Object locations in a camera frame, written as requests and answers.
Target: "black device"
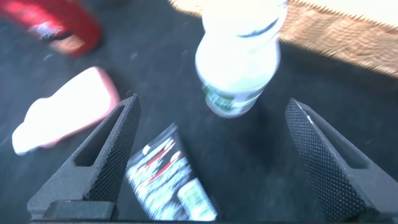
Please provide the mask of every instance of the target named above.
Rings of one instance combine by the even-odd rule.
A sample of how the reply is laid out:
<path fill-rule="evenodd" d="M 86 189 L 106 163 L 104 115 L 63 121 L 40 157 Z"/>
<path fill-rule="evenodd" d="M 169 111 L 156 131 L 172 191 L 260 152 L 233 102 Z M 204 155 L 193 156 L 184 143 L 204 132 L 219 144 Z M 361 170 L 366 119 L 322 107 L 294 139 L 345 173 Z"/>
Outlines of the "black device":
<path fill-rule="evenodd" d="M 140 115 L 137 95 L 120 102 L 29 200 L 30 223 L 144 223 L 115 217 Z M 307 105 L 285 117 L 327 221 L 398 222 L 394 179 Z"/>

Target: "white bottle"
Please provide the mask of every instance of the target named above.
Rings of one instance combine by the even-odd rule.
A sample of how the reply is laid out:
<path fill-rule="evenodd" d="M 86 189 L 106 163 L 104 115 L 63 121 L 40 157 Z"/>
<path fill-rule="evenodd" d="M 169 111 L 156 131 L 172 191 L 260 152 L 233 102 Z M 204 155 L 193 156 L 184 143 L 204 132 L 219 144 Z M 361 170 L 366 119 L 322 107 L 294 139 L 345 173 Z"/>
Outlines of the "white bottle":
<path fill-rule="evenodd" d="M 241 116 L 255 104 L 279 65 L 286 12 L 281 0 L 209 1 L 195 62 L 206 103 L 217 115 Z"/>

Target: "white plastic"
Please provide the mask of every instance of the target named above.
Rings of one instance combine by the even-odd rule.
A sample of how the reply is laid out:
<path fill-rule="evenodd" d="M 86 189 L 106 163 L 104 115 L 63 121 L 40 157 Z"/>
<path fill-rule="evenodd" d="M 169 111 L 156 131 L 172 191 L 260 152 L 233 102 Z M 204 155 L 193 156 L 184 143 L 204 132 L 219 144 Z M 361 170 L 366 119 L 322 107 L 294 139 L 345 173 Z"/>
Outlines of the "white plastic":
<path fill-rule="evenodd" d="M 23 156 L 38 147 L 52 147 L 101 121 L 119 102 L 118 91 L 106 72 L 91 67 L 52 96 L 33 102 L 24 122 L 12 134 L 14 151 Z"/>
<path fill-rule="evenodd" d="M 206 103 L 217 115 L 246 113 L 271 80 L 286 12 L 285 1 L 277 0 L 214 0 L 206 6 L 195 62 Z"/>

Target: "plastic bottle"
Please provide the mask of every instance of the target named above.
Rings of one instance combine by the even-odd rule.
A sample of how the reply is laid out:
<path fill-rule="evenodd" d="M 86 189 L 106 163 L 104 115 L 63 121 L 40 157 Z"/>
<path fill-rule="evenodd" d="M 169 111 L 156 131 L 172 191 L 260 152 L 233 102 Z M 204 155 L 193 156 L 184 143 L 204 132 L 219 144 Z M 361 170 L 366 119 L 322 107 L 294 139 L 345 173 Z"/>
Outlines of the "plastic bottle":
<path fill-rule="evenodd" d="M 63 54 L 83 54 L 100 40 L 99 25 L 77 0 L 0 0 L 0 13 Z"/>
<path fill-rule="evenodd" d="M 286 12 L 285 1 L 209 1 L 195 62 L 206 103 L 217 115 L 241 116 L 255 104 L 279 66 Z"/>

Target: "red object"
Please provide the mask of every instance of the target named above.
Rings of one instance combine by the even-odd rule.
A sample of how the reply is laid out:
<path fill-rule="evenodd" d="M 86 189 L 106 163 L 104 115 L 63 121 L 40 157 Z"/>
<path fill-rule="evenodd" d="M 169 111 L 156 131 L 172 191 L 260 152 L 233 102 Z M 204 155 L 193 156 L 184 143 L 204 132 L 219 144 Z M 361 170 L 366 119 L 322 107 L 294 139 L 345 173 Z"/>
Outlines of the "red object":
<path fill-rule="evenodd" d="M 0 11 L 65 54 L 80 55 L 100 41 L 100 27 L 77 0 L 0 0 Z"/>

